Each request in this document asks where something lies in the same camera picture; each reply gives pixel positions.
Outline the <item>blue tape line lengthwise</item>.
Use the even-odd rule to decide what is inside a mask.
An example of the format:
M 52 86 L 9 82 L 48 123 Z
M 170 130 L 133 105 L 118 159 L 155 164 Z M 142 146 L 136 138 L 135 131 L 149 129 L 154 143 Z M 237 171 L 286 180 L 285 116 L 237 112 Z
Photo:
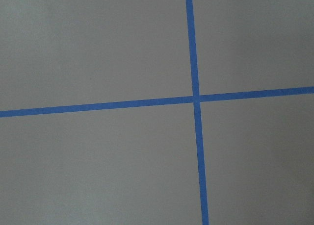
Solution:
M 200 87 L 199 87 L 193 0 L 185 0 L 185 4 L 186 4 L 186 17 L 187 17 L 187 28 L 188 28 L 188 41 L 189 41 L 189 57 L 190 57 L 191 82 L 192 82 L 192 100 L 193 100 L 193 110 L 194 110 L 195 137 L 196 137 L 196 148 L 197 148 L 201 217 L 202 217 L 202 224 L 208 225 L 209 224 L 209 209 L 208 209 L 208 198 L 207 198 L 206 169 L 205 169 L 205 157 L 204 157 L 202 113 L 201 113 L 201 102 L 200 102 Z

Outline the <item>blue tape line crosswise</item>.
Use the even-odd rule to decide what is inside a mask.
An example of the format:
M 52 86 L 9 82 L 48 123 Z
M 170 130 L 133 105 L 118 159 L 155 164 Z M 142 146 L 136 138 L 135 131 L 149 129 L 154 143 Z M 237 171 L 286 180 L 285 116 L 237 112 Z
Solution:
M 254 99 L 254 98 L 307 95 L 307 94 L 313 94 L 313 93 L 314 93 L 314 88 L 312 86 L 309 86 L 309 87 L 234 92 L 234 93 L 223 93 L 223 94 L 208 94 L 208 95 L 201 95 L 198 98 L 198 101 L 211 102 L 211 101 L 225 101 L 225 100 L 242 100 L 242 99 Z M 107 110 L 107 109 L 185 104 L 185 103 L 193 103 L 193 101 L 194 101 L 194 98 L 192 96 L 147 99 L 147 100 L 128 100 L 128 101 L 67 105 L 67 106 L 55 106 L 55 107 L 3 110 L 0 112 L 0 116 L 2 118 L 8 118 L 8 117 L 18 117 L 18 116 L 33 116 L 33 115 L 84 112 L 84 111 L 96 111 L 96 110 Z

